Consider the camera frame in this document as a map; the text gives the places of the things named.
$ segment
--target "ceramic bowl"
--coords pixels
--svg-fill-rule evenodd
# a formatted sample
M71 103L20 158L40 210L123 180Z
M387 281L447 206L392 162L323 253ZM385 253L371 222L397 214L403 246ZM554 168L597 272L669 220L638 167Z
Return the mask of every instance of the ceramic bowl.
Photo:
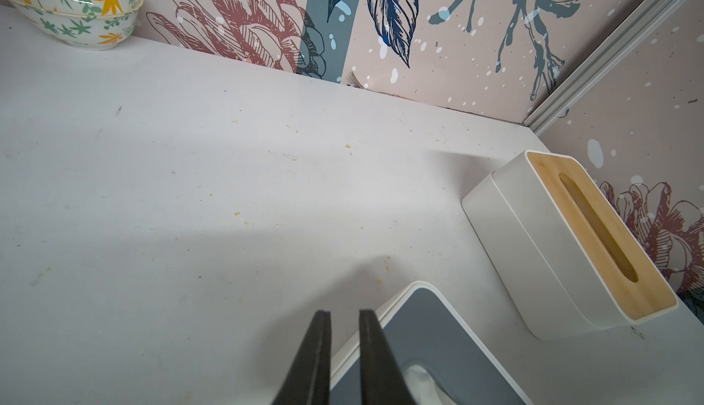
M40 30L74 47L105 50L135 30L144 0L9 0Z

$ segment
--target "tissue box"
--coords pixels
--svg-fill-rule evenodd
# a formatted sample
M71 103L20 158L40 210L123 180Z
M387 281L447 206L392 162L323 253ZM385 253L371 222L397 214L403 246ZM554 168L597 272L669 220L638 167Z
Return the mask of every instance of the tissue box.
M429 283L414 282L376 314L401 372L421 365L458 404L532 404ZM360 405L359 332L335 354L330 367L330 404Z
M635 325L677 308L641 245L569 156L519 154L462 207L539 339Z

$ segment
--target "white countertop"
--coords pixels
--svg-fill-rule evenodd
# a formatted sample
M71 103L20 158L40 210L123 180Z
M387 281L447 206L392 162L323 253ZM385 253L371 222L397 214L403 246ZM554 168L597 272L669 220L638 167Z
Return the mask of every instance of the white countertop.
M528 128L134 37L83 51L10 8L0 43L4 403L247 403L316 309L334 353L413 280L536 405L700 403L684 306L558 342L525 328L460 200L545 149Z

